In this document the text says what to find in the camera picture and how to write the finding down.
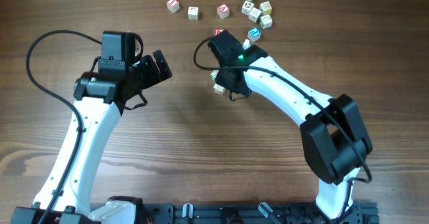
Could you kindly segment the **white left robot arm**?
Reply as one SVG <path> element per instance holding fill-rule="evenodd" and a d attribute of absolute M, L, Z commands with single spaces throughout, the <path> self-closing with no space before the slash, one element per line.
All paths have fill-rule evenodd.
<path fill-rule="evenodd" d="M 172 76 L 160 50 L 113 72 L 103 59 L 98 72 L 84 72 L 75 82 L 74 112 L 49 178 L 32 206 L 14 210 L 12 223 L 147 223 L 151 215 L 141 198 L 113 196 L 91 210 L 90 200 L 107 140 L 126 108 Z"/>

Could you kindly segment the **wooden block red side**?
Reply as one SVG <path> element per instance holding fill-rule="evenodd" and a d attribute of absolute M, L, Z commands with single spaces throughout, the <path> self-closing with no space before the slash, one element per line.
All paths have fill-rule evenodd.
<path fill-rule="evenodd" d="M 215 93 L 222 95 L 225 92 L 225 87 L 222 87 L 221 85 L 215 84 L 213 86 L 213 89 L 215 91 Z"/>

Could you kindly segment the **green Z wooden block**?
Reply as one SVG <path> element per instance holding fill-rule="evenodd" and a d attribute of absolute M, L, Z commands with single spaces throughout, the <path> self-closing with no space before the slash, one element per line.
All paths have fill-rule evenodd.
<path fill-rule="evenodd" d="M 215 78 L 217 77 L 217 74 L 219 73 L 218 70 L 214 70 L 211 72 L 210 77 L 212 80 L 215 80 Z"/>

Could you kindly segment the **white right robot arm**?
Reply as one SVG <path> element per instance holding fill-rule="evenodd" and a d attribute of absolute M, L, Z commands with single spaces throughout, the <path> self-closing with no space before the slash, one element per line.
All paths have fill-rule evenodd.
<path fill-rule="evenodd" d="M 306 163 L 319 179 L 315 217 L 330 223 L 350 217 L 354 184 L 372 180 L 366 157 L 373 146 L 356 102 L 311 89 L 256 45 L 208 47 L 219 61 L 218 85 L 246 97 L 259 93 L 299 127 Z"/>

